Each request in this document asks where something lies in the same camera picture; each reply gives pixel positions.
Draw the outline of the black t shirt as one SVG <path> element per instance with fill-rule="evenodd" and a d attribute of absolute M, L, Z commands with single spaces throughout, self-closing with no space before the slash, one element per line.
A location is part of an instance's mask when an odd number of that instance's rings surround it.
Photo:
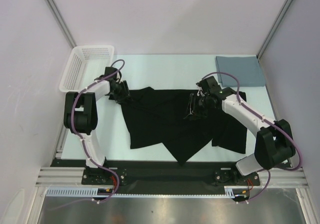
<path fill-rule="evenodd" d="M 190 95 L 195 90 L 130 90 L 131 100 L 121 105 L 130 135 L 130 148 L 139 149 L 162 143 L 180 166 L 208 143 L 245 154 L 247 128 L 231 115 L 210 108 L 207 116 L 187 118 Z"/>

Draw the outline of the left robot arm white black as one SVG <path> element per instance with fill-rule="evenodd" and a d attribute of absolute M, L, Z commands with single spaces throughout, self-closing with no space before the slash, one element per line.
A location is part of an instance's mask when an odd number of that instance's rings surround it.
<path fill-rule="evenodd" d="M 82 182 L 105 184 L 110 179 L 116 181 L 117 174 L 108 168 L 107 159 L 102 154 L 96 128 L 98 126 L 97 101 L 104 96 L 118 104 L 131 99 L 125 80 L 96 80 L 80 92 L 69 91 L 65 95 L 63 124 L 76 135 L 85 154 L 85 169 Z"/>

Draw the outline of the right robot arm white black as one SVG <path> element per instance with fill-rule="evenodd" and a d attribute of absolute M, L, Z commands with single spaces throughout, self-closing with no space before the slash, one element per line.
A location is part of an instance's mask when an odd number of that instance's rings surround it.
<path fill-rule="evenodd" d="M 250 174 L 275 168 L 297 154 L 290 124 L 284 119 L 276 121 L 252 109 L 238 90 L 226 87 L 190 94 L 186 118 L 205 118 L 212 109 L 233 117 L 255 137 L 254 152 L 237 161 L 236 169 L 230 172 L 235 184 L 242 185 Z"/>

